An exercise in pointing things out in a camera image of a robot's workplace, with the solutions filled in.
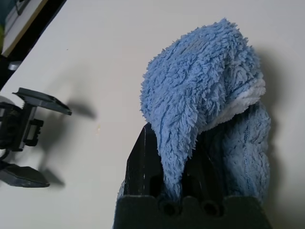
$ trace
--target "white surface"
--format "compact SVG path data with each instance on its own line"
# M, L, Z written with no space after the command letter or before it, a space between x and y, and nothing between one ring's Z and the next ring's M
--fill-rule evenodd
M138 96L148 61L222 17L238 23L262 57L273 118L267 214L275 229L305 228L303 0L68 0L1 95L20 105L11 92L30 88L87 104L96 117L41 109L46 166L65 187L1 184L1 228L110 229L126 159L144 125ZM28 148L18 163L38 167L43 152Z

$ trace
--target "towel fold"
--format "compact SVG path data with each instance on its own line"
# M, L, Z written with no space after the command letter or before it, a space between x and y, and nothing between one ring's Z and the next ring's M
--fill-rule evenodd
M224 189L264 198L270 119L255 104L264 93L259 58L226 19L182 36L148 64L141 111L157 136L169 198L180 199L184 165L198 134L206 131L208 140L216 130L219 137L208 145L218 149L210 157L226 174Z

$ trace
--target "black plastic piece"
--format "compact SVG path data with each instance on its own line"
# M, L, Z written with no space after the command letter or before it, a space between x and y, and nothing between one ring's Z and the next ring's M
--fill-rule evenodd
M19 88L18 92L13 93L24 100L25 103L32 106L39 106L49 110L57 111L65 115L71 115L72 112L68 106L53 96L32 91L25 88Z
M183 198L163 196L157 139L147 124L128 158L124 194L117 201L114 229L271 229L252 197L223 197L214 167L198 136L182 178Z
M0 161L0 179L16 187L48 187L49 182L37 170Z
M10 151L22 151L24 146L36 146L43 121L34 119L37 107L57 111L65 115L72 112L53 96L20 88L14 93L24 100L23 108L0 103L0 149L6 149L0 160L0 179L11 186L48 187L44 176L31 167L19 167L3 161Z

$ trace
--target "fluffy towel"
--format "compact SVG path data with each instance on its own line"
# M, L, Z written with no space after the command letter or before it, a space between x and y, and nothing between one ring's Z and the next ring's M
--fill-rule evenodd
M262 77L253 48L226 19L182 36L148 64L141 111L157 136L169 198L179 200L185 162L203 131L227 194L264 198L270 119L255 104L265 93Z

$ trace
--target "black cable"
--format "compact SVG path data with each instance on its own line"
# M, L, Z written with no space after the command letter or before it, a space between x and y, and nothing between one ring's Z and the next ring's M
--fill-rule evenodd
M6 157L10 154L10 150L9 149L5 149L4 154L0 157L0 161L6 159Z

